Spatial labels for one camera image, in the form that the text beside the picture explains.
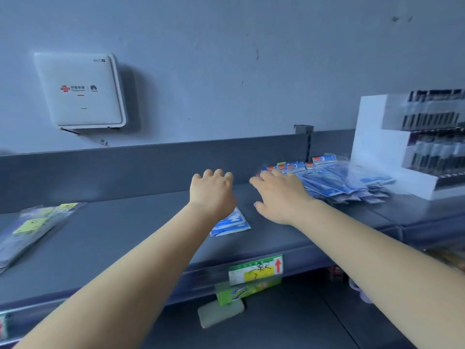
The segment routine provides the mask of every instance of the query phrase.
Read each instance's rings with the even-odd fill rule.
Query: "green package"
[[[281,284],[281,278],[270,279],[268,281],[261,281],[253,284],[242,284],[242,286],[235,287],[232,290],[225,290],[216,294],[218,298],[219,305],[227,305],[231,302],[242,299],[243,297],[258,293],[262,290],[265,290],[269,287]]]

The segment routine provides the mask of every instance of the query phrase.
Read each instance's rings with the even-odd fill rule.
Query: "pile of plastic packages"
[[[295,174],[312,197],[324,199],[329,204],[348,204],[350,201],[382,203],[390,196],[385,185],[394,182],[390,176],[334,154],[313,157],[308,163],[278,163],[262,170],[273,169],[279,169],[283,174]]]

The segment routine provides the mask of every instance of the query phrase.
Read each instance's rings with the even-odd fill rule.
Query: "price tag holder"
[[[277,276],[283,273],[283,255],[263,258],[229,267],[229,284],[236,285],[247,281]]]

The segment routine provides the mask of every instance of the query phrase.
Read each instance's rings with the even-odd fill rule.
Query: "wall-mounted router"
[[[112,54],[36,53],[52,121],[62,129],[122,127],[126,110]]]

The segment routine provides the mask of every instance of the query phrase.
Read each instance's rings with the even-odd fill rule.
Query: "wall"
[[[465,87],[465,0],[0,0],[0,150],[354,128],[359,98]],[[112,52],[131,123],[48,117],[32,54]]]

